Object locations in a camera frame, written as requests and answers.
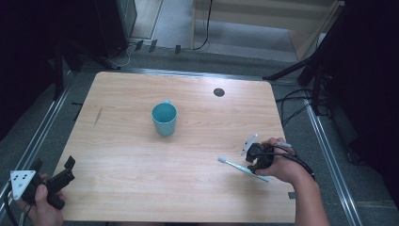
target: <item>hand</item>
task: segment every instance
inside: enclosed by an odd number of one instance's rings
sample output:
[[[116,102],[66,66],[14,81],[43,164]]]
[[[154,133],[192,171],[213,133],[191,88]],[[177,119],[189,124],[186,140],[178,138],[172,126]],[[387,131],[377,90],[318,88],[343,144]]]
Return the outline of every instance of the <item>hand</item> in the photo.
[[[274,146],[277,142],[285,142],[283,138],[270,138],[267,141],[262,142],[262,144],[270,144]],[[274,148],[275,153],[286,153],[283,149],[278,147]],[[310,177],[310,175],[305,171],[305,169],[297,164],[296,162],[287,159],[283,156],[275,155],[273,164],[267,169],[257,169],[255,171],[258,175],[263,176],[274,176],[283,182],[294,184],[296,181],[301,180],[303,177]]]
[[[41,175],[42,180],[46,178],[46,174]],[[55,209],[47,202],[47,194],[47,187],[45,185],[40,185],[36,190],[35,205],[31,206],[22,199],[18,200],[17,203],[23,211],[28,212],[28,216],[35,226],[62,225],[64,218],[62,217],[61,211]],[[58,192],[57,196],[61,200],[65,200],[65,196],[61,192]]]

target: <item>black device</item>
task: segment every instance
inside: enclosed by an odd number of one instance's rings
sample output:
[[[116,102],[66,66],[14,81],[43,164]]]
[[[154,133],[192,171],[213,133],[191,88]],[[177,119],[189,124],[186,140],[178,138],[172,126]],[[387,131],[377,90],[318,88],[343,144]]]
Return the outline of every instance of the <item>black device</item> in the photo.
[[[64,165],[65,169],[63,171],[61,171],[53,178],[43,181],[38,174],[38,171],[42,166],[42,161],[40,159],[37,159],[31,167],[31,170],[34,170],[36,174],[30,181],[29,185],[26,187],[22,199],[29,204],[34,204],[37,187],[39,185],[46,185],[48,190],[47,202],[53,205],[53,207],[56,209],[62,209],[65,205],[65,202],[62,201],[56,193],[60,191],[63,187],[67,186],[75,178],[72,173],[72,168],[74,164],[75,160],[70,156]]]
[[[280,148],[284,150],[285,153],[275,153],[274,152],[275,148]],[[296,163],[301,165],[314,179],[313,170],[311,170],[311,168],[302,159],[300,159],[296,153],[277,145],[252,143],[247,151],[246,161],[252,164],[254,163],[255,160],[256,162],[255,164],[250,165],[247,168],[251,170],[253,173],[255,173],[255,170],[257,169],[269,168],[273,164],[275,155],[280,155],[287,159],[295,161]]]

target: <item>scratch on table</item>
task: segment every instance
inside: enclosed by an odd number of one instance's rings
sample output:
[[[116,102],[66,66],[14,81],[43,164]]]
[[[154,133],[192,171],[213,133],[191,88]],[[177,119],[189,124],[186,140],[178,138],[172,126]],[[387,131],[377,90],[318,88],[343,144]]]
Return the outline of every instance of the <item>scratch on table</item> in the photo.
[[[97,121],[99,120],[99,118],[100,118],[100,116],[101,116],[101,113],[102,113],[102,111],[103,111],[103,108],[100,108],[100,110],[99,110],[99,113],[97,114],[97,119],[96,119],[96,121],[94,122],[94,125],[93,125],[93,127],[94,127],[94,126],[96,126],[96,124],[97,124]]]

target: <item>cup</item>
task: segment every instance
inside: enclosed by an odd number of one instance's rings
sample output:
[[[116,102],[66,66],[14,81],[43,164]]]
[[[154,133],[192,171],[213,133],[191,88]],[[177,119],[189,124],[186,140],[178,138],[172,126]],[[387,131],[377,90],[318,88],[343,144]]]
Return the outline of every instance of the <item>cup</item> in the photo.
[[[156,132],[161,136],[167,137],[174,133],[176,119],[177,109],[168,99],[152,109],[153,124]]]

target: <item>toothbrush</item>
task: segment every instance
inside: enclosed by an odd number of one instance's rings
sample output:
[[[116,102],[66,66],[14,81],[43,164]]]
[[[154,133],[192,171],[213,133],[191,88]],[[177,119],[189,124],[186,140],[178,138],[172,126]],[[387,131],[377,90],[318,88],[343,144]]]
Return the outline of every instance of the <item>toothbrush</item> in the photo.
[[[219,162],[221,162],[221,163],[227,163],[230,166],[232,166],[232,167],[234,167],[236,169],[239,169],[239,170],[241,170],[243,172],[246,172],[246,173],[248,173],[248,174],[250,174],[250,175],[252,175],[252,176],[254,176],[254,177],[258,178],[258,179],[261,179],[261,180],[266,181],[266,182],[269,181],[269,177],[256,175],[256,174],[252,173],[249,169],[247,169],[245,167],[241,167],[241,166],[239,166],[237,164],[233,164],[233,163],[229,162],[225,157],[220,156],[220,157],[218,157],[217,160],[219,160]]]

